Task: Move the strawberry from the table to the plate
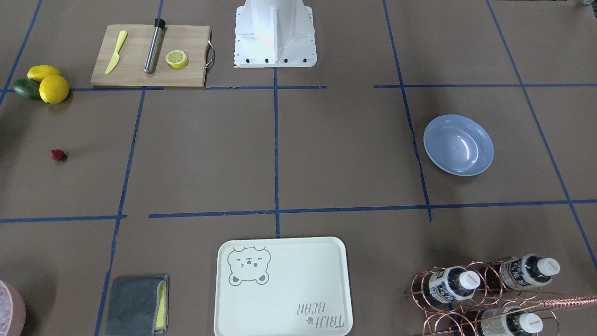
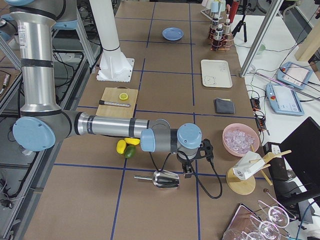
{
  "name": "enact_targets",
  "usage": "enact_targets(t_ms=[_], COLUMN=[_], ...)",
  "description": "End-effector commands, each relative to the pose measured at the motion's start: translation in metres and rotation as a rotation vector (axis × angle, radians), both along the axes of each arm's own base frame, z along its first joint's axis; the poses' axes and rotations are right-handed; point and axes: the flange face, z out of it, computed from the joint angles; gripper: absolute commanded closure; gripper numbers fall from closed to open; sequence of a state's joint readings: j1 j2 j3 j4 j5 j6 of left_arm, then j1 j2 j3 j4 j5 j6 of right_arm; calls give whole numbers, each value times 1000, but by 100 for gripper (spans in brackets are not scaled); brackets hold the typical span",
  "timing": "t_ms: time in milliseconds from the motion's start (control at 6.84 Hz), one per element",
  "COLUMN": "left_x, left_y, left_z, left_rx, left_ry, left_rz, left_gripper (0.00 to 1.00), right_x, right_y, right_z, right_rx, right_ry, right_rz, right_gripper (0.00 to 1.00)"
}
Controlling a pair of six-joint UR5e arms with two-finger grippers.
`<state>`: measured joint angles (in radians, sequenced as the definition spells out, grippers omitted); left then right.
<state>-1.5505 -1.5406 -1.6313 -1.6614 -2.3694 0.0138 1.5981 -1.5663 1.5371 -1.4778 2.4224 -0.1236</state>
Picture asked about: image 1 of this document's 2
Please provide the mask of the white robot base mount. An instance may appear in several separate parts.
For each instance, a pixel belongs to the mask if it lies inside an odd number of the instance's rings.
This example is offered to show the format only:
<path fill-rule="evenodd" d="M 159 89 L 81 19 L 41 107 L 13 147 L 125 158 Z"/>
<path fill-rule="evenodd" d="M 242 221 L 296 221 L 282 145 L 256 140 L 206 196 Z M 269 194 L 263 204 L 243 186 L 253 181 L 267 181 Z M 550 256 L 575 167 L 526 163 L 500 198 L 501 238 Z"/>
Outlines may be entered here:
<path fill-rule="evenodd" d="M 313 11 L 302 0 L 246 0 L 235 19 L 235 68 L 317 64 Z"/>

